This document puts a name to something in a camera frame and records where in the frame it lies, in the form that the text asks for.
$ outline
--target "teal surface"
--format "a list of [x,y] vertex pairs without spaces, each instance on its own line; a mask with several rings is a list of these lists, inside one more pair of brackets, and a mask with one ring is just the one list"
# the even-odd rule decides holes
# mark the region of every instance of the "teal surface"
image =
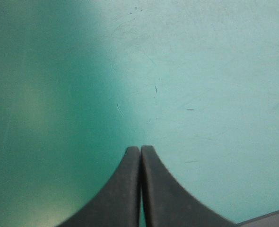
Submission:
[[0,226],[59,224],[142,144],[232,221],[279,209],[279,1],[0,1]]

